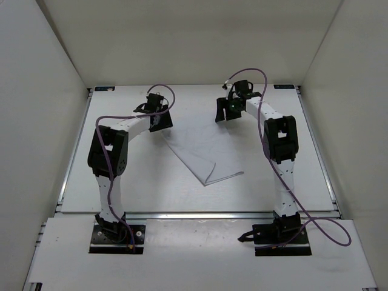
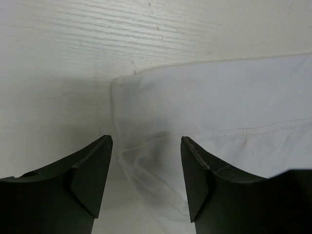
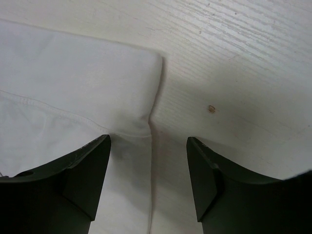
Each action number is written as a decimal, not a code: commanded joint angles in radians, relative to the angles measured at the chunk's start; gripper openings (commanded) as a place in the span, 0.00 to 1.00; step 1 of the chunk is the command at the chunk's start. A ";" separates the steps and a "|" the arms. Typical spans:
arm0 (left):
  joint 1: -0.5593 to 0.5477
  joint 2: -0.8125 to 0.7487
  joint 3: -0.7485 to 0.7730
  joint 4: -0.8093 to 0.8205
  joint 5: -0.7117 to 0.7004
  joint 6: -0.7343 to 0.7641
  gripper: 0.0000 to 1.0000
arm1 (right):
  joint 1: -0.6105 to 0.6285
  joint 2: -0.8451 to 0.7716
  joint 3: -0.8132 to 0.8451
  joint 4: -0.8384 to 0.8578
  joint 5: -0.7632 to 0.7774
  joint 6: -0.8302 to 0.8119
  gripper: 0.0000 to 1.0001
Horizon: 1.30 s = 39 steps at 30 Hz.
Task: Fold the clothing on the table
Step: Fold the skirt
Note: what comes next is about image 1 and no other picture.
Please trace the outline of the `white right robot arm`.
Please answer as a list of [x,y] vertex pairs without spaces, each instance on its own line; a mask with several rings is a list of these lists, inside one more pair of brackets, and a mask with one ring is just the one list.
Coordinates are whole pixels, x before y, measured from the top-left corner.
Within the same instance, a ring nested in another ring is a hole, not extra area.
[[296,119],[283,115],[262,101],[259,93],[216,100],[216,122],[240,118],[241,112],[257,118],[264,156],[272,166],[275,181],[273,223],[259,226],[258,234],[268,243],[285,243],[300,228],[294,190],[293,168],[299,150]]

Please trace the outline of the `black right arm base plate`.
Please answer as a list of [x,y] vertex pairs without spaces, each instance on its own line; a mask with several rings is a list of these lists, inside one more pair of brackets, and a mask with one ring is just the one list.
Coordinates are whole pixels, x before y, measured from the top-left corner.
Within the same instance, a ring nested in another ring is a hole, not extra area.
[[309,238],[301,226],[286,230],[276,222],[254,224],[251,231],[243,233],[238,241],[253,242],[255,256],[311,256]]

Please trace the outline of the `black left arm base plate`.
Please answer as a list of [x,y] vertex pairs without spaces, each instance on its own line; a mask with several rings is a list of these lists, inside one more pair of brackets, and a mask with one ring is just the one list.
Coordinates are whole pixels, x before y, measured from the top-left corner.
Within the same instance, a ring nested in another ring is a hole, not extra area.
[[134,235],[134,241],[132,241],[130,234],[127,233],[126,227],[118,234],[109,232],[95,221],[90,238],[89,253],[142,255],[146,238],[146,225],[131,224],[130,227]]

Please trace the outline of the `white skirt cloth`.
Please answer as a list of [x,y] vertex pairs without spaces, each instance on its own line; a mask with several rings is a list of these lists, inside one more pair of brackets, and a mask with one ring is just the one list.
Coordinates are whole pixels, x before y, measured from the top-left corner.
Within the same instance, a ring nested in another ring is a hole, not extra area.
[[179,118],[162,136],[204,186],[244,173],[228,130],[210,114]]

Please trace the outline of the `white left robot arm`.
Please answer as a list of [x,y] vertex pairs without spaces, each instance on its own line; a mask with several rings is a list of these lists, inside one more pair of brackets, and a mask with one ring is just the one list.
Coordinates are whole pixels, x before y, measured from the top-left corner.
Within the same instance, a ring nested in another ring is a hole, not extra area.
[[115,243],[135,245],[121,202],[121,175],[127,167],[129,142],[144,131],[155,132],[172,126],[167,108],[133,116],[101,116],[96,120],[87,164],[99,187],[101,211],[96,220]]

